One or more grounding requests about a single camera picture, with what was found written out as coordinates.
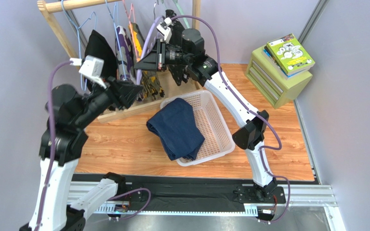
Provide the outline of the lilac plastic hanger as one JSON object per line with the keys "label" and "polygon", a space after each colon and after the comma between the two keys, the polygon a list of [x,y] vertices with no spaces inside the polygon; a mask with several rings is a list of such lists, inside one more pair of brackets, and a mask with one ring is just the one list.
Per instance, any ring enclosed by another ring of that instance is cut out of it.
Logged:
{"label": "lilac plastic hanger", "polygon": [[[148,31],[148,34],[147,34],[147,37],[145,39],[145,42],[144,42],[144,45],[143,45],[143,52],[141,54],[141,59],[143,59],[145,57],[145,55],[147,54],[147,48],[148,48],[148,44],[150,42],[150,38],[151,38],[151,35],[154,31],[154,29],[156,28],[156,25],[157,23],[163,18],[164,16],[160,15],[158,16],[153,24],[151,25],[150,27],[150,30]],[[142,79],[142,69],[137,69],[137,78],[136,78],[136,84],[137,85],[140,85],[141,84],[141,79]]]}

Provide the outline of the dark blue denim trousers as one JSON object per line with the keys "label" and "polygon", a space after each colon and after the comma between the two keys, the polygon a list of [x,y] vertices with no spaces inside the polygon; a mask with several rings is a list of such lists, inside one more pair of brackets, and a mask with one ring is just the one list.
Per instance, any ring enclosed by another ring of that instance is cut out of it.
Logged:
{"label": "dark blue denim trousers", "polygon": [[146,123],[157,135],[170,160],[196,160],[205,138],[198,129],[193,107],[184,99],[176,98],[160,109]]}

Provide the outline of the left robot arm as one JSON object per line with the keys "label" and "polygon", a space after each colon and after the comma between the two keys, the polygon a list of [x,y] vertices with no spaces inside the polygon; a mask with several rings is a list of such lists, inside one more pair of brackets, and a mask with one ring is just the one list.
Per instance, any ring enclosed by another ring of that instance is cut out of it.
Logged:
{"label": "left robot arm", "polygon": [[108,77],[104,87],[94,84],[92,90],[83,96],[69,84],[49,87],[49,119],[39,152],[39,197],[23,231],[81,231],[102,204],[127,194],[125,177],[109,172],[78,200],[68,202],[74,171],[88,140],[86,127],[111,106],[118,110],[132,106],[142,87]]}

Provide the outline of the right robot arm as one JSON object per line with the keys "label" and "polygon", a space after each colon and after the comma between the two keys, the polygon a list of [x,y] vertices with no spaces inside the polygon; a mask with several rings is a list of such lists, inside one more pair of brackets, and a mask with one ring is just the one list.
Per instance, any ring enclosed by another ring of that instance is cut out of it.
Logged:
{"label": "right robot arm", "polygon": [[247,155],[255,185],[253,195],[259,201],[272,199],[278,185],[264,154],[264,132],[269,126],[268,112],[259,111],[238,92],[222,71],[219,60],[205,53],[205,41],[197,29],[185,29],[180,40],[178,45],[158,40],[134,68],[162,72],[169,66],[186,67],[190,77],[218,98],[237,122],[239,129],[232,135],[232,139]]}

